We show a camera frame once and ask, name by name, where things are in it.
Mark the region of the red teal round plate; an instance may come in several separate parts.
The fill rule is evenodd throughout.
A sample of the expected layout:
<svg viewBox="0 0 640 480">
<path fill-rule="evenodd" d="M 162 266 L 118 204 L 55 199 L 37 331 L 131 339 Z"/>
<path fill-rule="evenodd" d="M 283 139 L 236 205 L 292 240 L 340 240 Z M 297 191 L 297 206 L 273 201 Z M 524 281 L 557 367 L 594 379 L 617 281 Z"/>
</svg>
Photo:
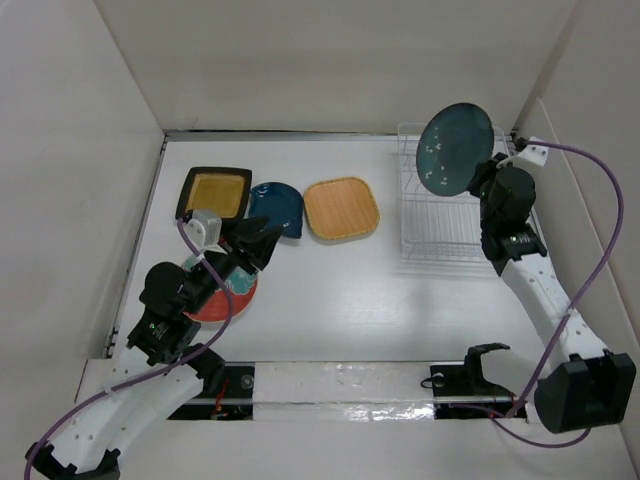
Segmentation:
<svg viewBox="0 0 640 480">
<path fill-rule="evenodd" d="M 258 286 L 258 274 L 249 274 L 237 267 L 225 280 L 233 302 L 232 317 L 241 315 L 251 303 Z M 224 293 L 217 290 L 215 294 L 197 313 L 187 313 L 191 320 L 213 324 L 223 322 L 228 315 L 229 305 Z"/>
</svg>

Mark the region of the teal round floral plate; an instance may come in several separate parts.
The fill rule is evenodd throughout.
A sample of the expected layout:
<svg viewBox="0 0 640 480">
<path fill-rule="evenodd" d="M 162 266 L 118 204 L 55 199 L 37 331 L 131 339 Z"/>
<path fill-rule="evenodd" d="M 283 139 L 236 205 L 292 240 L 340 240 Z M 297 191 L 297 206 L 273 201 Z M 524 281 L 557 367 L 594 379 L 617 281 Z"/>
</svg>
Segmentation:
<svg viewBox="0 0 640 480">
<path fill-rule="evenodd" d="M 467 102 L 438 112 L 424 128 L 416 171 L 424 188 L 440 197 L 462 194 L 475 168 L 491 158 L 494 131 L 484 109 Z"/>
</svg>

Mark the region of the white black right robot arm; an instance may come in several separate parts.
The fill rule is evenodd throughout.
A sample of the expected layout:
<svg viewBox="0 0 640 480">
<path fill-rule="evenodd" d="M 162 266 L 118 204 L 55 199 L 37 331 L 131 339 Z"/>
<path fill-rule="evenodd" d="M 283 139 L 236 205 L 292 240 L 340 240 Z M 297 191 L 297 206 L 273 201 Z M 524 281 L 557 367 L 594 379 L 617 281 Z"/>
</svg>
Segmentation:
<svg viewBox="0 0 640 480">
<path fill-rule="evenodd" d="M 527 222 L 536 199 L 525 170 L 490 159 L 468 185 L 480 201 L 481 245 L 497 275 L 524 307 L 546 348 L 522 399 L 533 400 L 552 433 L 620 423 L 636 377 L 626 353 L 614 353 L 586 325 L 556 277 L 549 254 Z"/>
</svg>

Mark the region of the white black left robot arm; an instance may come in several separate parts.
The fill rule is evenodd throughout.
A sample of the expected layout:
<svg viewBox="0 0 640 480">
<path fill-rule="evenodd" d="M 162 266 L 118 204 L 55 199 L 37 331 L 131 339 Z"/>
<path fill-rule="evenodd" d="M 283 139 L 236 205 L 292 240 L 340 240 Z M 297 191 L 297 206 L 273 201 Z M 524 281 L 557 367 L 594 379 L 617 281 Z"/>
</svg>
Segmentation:
<svg viewBox="0 0 640 480">
<path fill-rule="evenodd" d="M 216 292 L 232 297 L 225 281 L 236 269 L 264 269 L 283 228 L 266 216 L 226 223 L 210 210 L 189 211 L 176 224 L 194 265 L 161 262 L 149 270 L 142 316 L 109 376 L 29 448 L 24 478 L 117 479 L 136 439 L 187 400 L 222 387 L 225 362 L 209 342 L 196 342 L 201 325 L 192 317 Z"/>
</svg>

